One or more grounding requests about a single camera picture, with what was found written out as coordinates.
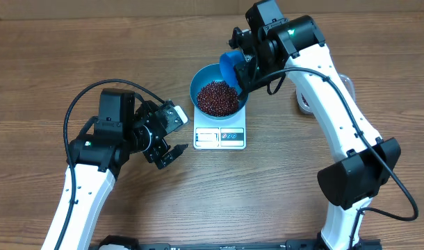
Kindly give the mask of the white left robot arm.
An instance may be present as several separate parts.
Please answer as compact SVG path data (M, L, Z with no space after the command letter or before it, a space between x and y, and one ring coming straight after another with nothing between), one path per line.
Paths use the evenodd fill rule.
M157 105L130 90L102 90L99 112L70 142L63 193L43 249L88 249L100 211L131 154L142 153L158 169L187 148L164 137L189 121L171 100Z

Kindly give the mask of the blue plastic measuring scoop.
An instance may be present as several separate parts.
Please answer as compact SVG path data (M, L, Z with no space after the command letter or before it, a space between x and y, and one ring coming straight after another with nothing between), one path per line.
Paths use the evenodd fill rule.
M237 93L242 92L234 67L243 62L245 59L240 51L230 51L223 53L219 59L220 73L222 74L223 80L232 88L235 88Z

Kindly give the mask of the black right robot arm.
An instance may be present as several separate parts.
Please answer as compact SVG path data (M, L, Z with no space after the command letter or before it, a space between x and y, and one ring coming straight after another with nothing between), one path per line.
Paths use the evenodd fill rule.
M380 249L363 240L362 209L389 179L401 149L384 140L358 109L332 61L325 37L308 15L289 20L275 1L259 1L245 14L249 28L235 28L229 46L244 60L232 66L241 98L273 81L290 79L317 119L334 162L318 172L329 202L314 240L288 240L288 249Z

